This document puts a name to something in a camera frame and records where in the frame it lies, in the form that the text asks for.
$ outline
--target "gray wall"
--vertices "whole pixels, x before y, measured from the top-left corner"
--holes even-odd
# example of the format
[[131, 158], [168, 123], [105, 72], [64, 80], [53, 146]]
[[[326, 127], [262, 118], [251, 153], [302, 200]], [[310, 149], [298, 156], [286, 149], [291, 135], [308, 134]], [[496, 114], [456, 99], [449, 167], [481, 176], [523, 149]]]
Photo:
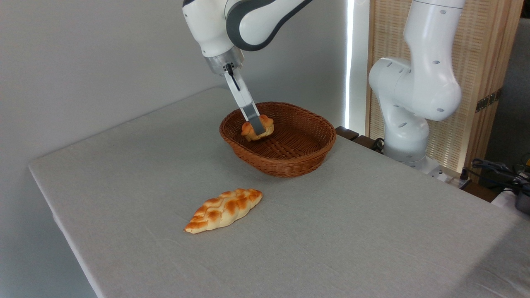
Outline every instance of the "gray wall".
[[530, 152], [530, 19], [521, 19], [486, 159], [509, 166]]
[[[342, 124], [346, 2], [312, 2], [268, 48], [246, 54], [257, 101], [291, 101]], [[94, 296], [30, 160], [224, 85], [181, 3], [0, 2], [0, 297]]]

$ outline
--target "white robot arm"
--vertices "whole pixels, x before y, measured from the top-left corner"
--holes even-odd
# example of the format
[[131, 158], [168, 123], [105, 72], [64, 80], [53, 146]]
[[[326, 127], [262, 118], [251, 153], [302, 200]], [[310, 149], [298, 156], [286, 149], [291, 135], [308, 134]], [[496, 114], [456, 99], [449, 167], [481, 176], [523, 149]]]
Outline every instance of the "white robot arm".
[[311, 0], [184, 0], [182, 12], [212, 72], [223, 75], [256, 134], [264, 132], [239, 69], [241, 49], [266, 47], [280, 27]]
[[[241, 49], [260, 50], [311, 0], [184, 0], [183, 12], [211, 70], [224, 75], [245, 118], [257, 134], [259, 112], [241, 78]], [[382, 58], [369, 83], [381, 103], [384, 154], [438, 177], [439, 164], [426, 157], [427, 119], [449, 117], [462, 93], [452, 66], [453, 39], [465, 0], [413, 0], [405, 41], [411, 62]]]
[[383, 113], [383, 153], [430, 176], [444, 179], [439, 164], [426, 157], [429, 125], [453, 114], [462, 92], [453, 73], [452, 47], [465, 0], [413, 0], [405, 41], [411, 62], [387, 57], [368, 77]]

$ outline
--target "wicker basket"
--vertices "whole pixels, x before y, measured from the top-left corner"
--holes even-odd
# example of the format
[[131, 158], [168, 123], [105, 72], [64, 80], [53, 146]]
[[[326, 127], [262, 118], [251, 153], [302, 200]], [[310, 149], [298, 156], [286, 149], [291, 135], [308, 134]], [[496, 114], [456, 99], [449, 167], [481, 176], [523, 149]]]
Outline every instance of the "wicker basket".
[[256, 169], [277, 177], [296, 177], [318, 168], [337, 133], [324, 118], [285, 102], [263, 102], [260, 113], [274, 120], [272, 135], [258, 141], [241, 136], [245, 123], [239, 109], [221, 122], [219, 132], [234, 153]]

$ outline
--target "small bread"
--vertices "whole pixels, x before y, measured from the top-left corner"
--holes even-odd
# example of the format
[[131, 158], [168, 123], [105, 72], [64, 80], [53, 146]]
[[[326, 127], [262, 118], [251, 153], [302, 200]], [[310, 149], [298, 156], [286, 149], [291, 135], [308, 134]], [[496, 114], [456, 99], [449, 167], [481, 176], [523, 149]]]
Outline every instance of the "small bread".
[[209, 199], [197, 209], [184, 231], [197, 234], [231, 225], [257, 205], [263, 194], [255, 189], [238, 188]]
[[263, 125], [263, 128], [265, 129], [264, 133], [257, 136], [256, 132], [254, 132], [254, 128], [252, 128], [252, 125], [250, 125], [250, 122], [245, 122], [241, 127], [241, 135], [244, 136], [249, 142], [259, 140], [266, 136], [270, 136], [272, 132], [274, 132], [274, 121], [266, 115], [261, 114], [260, 122], [261, 125]]

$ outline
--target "metal hinge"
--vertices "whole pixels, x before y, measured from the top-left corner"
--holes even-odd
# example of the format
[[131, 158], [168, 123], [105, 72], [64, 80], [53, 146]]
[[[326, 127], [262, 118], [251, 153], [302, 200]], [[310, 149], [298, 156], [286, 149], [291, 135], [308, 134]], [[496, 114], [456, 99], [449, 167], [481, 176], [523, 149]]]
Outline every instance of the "metal hinge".
[[499, 98], [500, 98], [501, 90], [502, 90], [502, 88], [500, 88], [499, 90], [491, 93], [490, 95], [486, 96], [485, 98], [479, 100], [476, 103], [475, 113], [482, 111], [483, 109], [485, 109], [488, 106], [492, 105], [494, 102], [498, 101]]

